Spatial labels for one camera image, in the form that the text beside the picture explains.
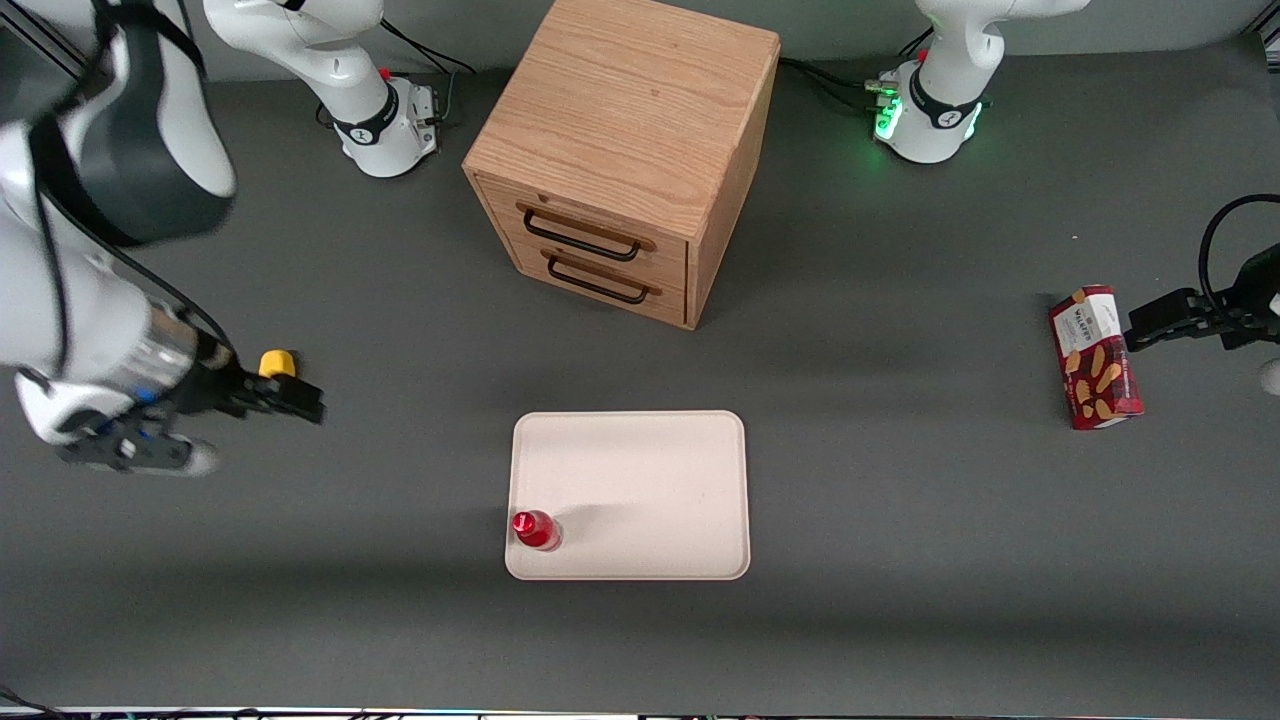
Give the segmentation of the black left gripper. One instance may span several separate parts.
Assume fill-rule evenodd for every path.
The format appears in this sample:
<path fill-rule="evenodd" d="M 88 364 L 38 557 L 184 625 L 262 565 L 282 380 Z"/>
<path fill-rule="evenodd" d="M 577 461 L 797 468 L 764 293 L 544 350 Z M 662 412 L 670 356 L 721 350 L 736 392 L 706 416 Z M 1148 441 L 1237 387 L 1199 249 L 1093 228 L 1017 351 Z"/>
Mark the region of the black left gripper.
<path fill-rule="evenodd" d="M 1279 292 L 1279 243 L 1249 258 L 1234 284 L 1213 290 L 1210 281 L 1210 250 L 1199 250 L 1199 286 L 1210 301 L 1210 316 L 1225 351 L 1254 342 L 1277 345 L 1279 319 L 1274 301 Z M 1174 290 L 1128 313 L 1126 350 L 1139 352 L 1171 340 L 1201 336 L 1204 306 L 1194 290 Z"/>

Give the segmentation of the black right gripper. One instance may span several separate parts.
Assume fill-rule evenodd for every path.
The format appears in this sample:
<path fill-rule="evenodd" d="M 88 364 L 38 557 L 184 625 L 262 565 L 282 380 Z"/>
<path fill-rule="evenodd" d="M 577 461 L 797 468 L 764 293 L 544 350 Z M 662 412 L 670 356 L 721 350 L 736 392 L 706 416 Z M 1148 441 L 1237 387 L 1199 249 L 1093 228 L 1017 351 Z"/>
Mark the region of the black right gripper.
<path fill-rule="evenodd" d="M 298 377 L 250 374 L 234 350 L 212 334 L 198 334 L 193 361 L 165 402 L 180 415 L 248 413 L 292 416 L 314 425 L 325 420 L 323 391 Z"/>

